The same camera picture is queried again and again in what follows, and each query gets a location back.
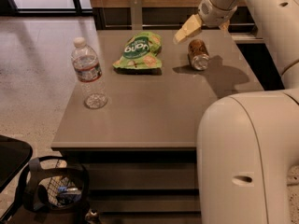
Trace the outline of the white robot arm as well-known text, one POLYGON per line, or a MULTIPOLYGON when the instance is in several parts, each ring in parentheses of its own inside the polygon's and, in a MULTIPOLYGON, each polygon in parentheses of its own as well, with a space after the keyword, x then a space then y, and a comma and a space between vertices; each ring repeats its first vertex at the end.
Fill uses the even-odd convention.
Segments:
MULTIPOLYGON (((217 27, 239 0, 202 0, 217 27)), ((221 98, 201 118, 197 170, 202 224, 291 224, 287 175, 299 162, 298 0, 244 0, 283 88, 221 98)))

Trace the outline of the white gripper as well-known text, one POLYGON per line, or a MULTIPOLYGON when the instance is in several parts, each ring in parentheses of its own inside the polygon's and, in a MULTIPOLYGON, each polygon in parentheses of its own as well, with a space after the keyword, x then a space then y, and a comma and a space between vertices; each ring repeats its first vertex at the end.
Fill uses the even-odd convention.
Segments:
POLYGON ((214 6, 211 0, 202 0, 198 6, 198 14, 191 15, 182 27, 175 33, 173 41, 178 44, 188 37, 194 36, 201 30, 202 21, 208 28, 219 27, 223 31, 229 29, 230 22, 237 6, 232 9, 220 9, 214 6))

